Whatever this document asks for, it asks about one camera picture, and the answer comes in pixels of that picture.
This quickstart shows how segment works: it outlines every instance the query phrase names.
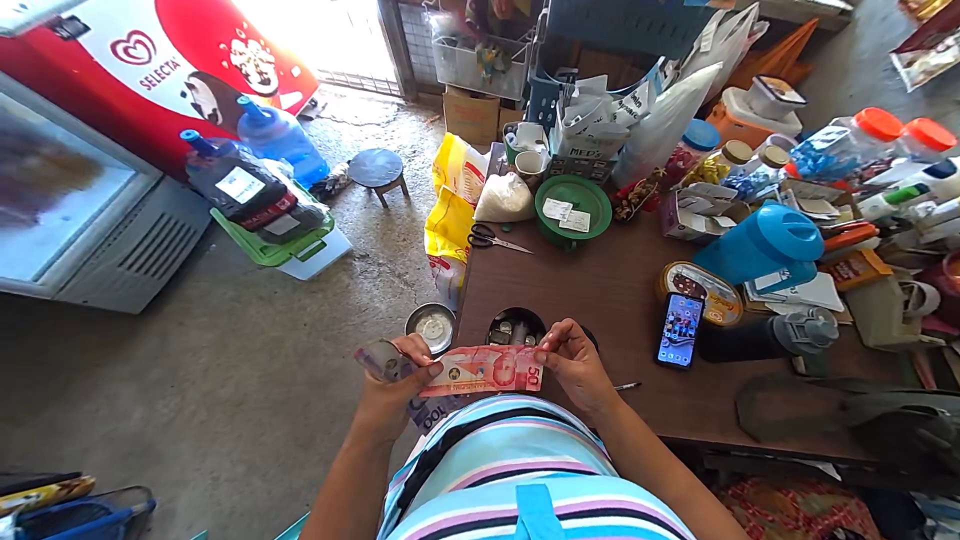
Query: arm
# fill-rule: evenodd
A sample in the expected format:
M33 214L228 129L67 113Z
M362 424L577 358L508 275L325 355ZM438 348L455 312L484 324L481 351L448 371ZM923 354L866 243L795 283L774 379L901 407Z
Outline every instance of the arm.
M745 540L731 513L620 399L593 343L573 319L556 323L538 359L600 432L621 477L673 509L699 540Z
M418 334L400 337L394 345L423 367L394 383L366 374L353 424L330 465L301 540L376 538L390 450L407 425L407 402L444 369L440 362L428 363L430 349Z

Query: freezer glass door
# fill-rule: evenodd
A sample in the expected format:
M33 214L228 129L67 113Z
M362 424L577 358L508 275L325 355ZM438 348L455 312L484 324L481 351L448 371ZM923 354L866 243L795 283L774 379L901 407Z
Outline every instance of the freezer glass door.
M0 282L36 284L131 183L158 172L91 144L92 130L35 94L49 110L12 95L0 93Z

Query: phone screen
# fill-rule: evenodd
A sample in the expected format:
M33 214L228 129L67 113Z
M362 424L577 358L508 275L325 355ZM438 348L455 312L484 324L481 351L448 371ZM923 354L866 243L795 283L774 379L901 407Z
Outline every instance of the phone screen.
M704 303L679 294L671 294L669 299L657 360L687 367L693 359L693 341Z

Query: striped shirt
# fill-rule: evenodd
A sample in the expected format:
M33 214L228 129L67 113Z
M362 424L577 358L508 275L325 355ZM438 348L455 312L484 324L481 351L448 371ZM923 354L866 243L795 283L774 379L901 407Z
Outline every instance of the striped shirt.
M469 423L479 427L435 466L418 468L446 433ZM422 469L428 476L417 482ZM415 494L408 484L419 484ZM518 395L476 402L440 422L394 476L384 511L378 538L388 540L695 540L665 504L617 475L579 419Z

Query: white cup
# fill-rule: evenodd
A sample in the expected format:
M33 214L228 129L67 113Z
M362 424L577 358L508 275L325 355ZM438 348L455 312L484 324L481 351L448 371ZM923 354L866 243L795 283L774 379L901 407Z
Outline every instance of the white cup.
M530 186L531 190L540 185L547 163L538 152L528 150L516 155L514 167L518 176Z

